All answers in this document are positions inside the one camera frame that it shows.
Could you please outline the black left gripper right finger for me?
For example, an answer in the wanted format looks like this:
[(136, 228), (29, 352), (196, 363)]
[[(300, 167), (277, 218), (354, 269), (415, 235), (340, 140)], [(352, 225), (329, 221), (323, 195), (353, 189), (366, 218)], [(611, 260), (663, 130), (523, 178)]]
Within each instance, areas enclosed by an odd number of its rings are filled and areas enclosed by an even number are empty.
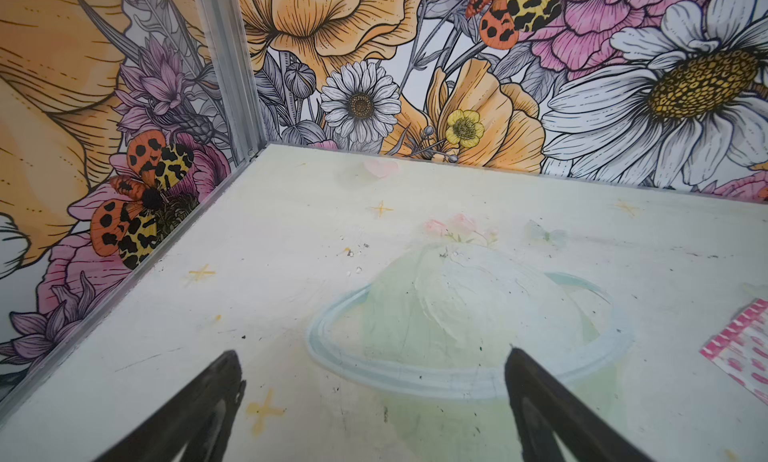
[(520, 348), (511, 350), (504, 379), (525, 461), (644, 461), (622, 437)]

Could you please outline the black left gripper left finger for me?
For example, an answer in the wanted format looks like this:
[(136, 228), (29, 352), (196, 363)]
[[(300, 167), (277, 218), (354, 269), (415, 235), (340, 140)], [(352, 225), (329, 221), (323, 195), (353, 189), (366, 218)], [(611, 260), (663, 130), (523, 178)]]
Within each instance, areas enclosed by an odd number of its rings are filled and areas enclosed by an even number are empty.
[(247, 382), (227, 350), (99, 461), (221, 461)]

